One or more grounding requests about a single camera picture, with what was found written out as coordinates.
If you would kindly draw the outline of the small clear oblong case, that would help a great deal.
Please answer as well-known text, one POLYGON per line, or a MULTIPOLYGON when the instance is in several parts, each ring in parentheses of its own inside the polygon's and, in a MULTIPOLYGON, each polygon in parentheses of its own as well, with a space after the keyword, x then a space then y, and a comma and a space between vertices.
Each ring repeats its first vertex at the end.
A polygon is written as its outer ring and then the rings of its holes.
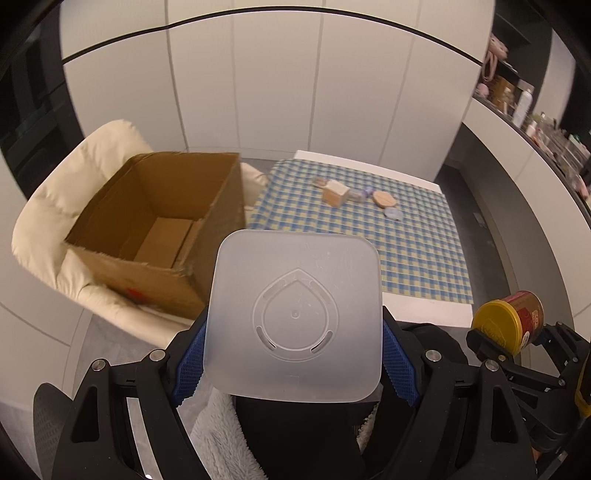
POLYGON ((362 190, 351 189, 348 193, 348 200, 355 203, 363 203, 367 199, 367 195, 362 190))

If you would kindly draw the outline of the fluffy white robe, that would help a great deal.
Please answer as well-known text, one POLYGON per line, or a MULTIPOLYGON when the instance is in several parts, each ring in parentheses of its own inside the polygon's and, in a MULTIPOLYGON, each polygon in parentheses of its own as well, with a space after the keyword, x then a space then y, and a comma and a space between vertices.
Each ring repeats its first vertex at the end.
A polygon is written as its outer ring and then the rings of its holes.
POLYGON ((247 446, 231 396, 211 390, 189 439, 211 479, 266 479, 247 446))

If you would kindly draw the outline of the white spray bottle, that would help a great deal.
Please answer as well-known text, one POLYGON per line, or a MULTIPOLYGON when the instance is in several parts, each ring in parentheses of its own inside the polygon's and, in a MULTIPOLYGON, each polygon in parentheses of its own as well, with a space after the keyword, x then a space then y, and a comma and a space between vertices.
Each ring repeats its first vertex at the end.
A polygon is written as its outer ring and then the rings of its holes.
POLYGON ((517 106, 514 110, 512 124, 520 129, 528 115, 530 106, 533 101, 533 90, 531 88, 527 88, 522 91, 517 106))

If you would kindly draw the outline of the clear drawer organizer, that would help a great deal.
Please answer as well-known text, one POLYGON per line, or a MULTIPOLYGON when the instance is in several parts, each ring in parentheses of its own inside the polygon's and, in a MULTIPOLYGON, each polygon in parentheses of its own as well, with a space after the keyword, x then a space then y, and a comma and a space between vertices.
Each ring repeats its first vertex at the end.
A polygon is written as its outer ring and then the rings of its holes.
POLYGON ((562 135, 551 138, 548 146, 557 166, 564 173, 567 180, 575 184, 580 178, 580 173, 589 158, 589 153, 583 151, 578 142, 573 143, 562 135))

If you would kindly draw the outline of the beige square carton box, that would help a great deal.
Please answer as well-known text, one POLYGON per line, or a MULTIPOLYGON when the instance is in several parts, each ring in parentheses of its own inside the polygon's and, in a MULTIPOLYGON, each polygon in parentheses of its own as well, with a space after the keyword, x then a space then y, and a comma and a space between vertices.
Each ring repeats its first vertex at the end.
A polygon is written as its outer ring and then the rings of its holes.
POLYGON ((328 180, 325 186, 322 187, 322 201, 332 208, 339 208, 348 199, 350 190, 342 182, 333 179, 328 180))

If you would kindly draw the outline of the brown box on shelf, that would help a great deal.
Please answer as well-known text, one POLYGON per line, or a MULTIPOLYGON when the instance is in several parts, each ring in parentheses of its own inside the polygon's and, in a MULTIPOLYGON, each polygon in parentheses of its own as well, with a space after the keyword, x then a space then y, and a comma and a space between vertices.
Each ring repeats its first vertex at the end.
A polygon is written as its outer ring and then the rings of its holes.
POLYGON ((514 94, 515 85, 499 75, 496 75, 489 85, 489 100, 499 110, 514 106, 514 94))

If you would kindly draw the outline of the person legs in black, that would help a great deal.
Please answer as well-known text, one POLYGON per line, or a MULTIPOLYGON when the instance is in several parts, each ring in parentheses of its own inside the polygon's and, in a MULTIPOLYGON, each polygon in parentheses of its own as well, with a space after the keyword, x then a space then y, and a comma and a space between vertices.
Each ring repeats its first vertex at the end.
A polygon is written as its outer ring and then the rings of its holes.
MULTIPOLYGON (((432 324, 400 325, 426 349, 468 365, 459 343, 432 324)), ((369 397, 349 403, 300 403, 235 396, 247 446, 271 479, 385 479, 410 420, 383 368, 369 397)))

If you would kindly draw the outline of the small clear glass bottle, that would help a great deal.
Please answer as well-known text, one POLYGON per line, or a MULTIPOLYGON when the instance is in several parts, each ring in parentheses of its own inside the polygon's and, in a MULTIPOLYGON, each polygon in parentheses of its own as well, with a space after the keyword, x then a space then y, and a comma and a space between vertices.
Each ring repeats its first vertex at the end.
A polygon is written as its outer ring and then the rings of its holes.
POLYGON ((317 177, 311 181, 312 185, 318 188, 324 188, 328 184, 328 180, 325 178, 317 177))

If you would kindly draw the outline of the red gold tin can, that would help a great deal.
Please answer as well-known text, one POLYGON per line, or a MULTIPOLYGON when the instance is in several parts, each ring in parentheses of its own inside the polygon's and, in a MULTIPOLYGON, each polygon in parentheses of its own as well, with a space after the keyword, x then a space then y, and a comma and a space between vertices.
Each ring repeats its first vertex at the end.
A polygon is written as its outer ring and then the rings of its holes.
POLYGON ((544 309, 538 296, 530 291, 517 291, 483 304, 477 310, 471 328, 515 356, 537 339, 544 320, 544 309))

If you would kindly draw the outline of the pink plush toy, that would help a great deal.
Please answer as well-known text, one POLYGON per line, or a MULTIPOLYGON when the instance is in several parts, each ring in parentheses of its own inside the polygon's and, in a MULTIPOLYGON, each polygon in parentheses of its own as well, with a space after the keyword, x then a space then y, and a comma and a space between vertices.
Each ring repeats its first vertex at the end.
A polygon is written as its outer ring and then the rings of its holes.
POLYGON ((476 87, 475 95, 480 98, 487 98, 489 95, 489 87, 485 83, 479 83, 476 87))

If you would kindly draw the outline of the frosted square plastic case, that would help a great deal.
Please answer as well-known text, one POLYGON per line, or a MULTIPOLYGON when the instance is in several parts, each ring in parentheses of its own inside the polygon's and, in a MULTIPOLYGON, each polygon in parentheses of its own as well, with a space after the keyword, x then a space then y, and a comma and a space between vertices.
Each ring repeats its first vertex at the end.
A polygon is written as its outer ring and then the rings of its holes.
POLYGON ((362 237, 240 230, 217 253, 204 374, 260 400, 349 403, 380 383, 383 292, 362 237))

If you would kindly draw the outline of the blue yellow checkered tablecloth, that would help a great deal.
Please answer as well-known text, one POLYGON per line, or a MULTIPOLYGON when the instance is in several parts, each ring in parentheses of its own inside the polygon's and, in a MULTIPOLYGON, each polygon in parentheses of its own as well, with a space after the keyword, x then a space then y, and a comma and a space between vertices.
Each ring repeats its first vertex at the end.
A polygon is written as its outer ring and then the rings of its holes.
POLYGON ((342 166, 288 159, 276 163, 259 195, 250 229, 345 234, 378 250, 387 293, 470 304, 471 281, 452 212, 444 194, 342 166), (316 179, 337 180, 356 191, 391 194, 390 219, 370 199, 339 208, 322 200, 316 179))

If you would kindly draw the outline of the peach teardrop sponge case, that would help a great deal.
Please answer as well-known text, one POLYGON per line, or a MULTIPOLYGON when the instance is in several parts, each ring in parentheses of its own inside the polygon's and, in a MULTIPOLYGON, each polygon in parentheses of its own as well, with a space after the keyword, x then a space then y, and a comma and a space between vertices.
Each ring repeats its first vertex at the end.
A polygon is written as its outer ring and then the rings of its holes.
POLYGON ((393 195, 382 190, 375 190, 372 193, 372 199, 382 209, 394 208, 398 205, 398 200, 393 195))

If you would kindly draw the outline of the brown cardboard box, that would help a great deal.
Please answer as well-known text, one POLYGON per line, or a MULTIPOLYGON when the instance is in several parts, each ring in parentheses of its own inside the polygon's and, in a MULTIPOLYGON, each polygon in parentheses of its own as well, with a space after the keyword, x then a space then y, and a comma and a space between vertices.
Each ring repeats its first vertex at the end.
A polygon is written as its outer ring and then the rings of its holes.
POLYGON ((244 227, 238 154, 154 152, 123 165, 65 242, 134 304, 194 319, 211 295, 221 242, 244 227))

